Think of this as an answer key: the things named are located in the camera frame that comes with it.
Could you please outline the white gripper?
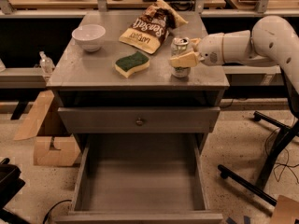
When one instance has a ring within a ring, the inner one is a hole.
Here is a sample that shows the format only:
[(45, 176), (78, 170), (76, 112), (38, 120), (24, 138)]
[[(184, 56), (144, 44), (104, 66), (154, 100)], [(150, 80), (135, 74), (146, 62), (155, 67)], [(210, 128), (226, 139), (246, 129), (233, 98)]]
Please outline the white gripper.
[[(200, 38), (192, 38), (190, 44), (194, 51), (199, 51), (200, 61), (208, 66), (223, 65), (224, 33), (217, 33)], [(195, 67), (199, 63), (198, 53), (190, 51), (178, 56), (172, 56), (169, 63), (172, 67)]]

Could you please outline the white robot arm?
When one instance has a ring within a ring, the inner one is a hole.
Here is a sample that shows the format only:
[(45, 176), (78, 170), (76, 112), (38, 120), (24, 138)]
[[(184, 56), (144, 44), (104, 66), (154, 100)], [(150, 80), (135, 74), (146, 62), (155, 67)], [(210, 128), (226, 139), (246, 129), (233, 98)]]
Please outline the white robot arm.
[(186, 50), (172, 55), (173, 68), (190, 68), (203, 63), (221, 66), (240, 63), (253, 67), (278, 65), (299, 92), (299, 36), (292, 26), (279, 16), (259, 19), (252, 30), (207, 35), (190, 42)]

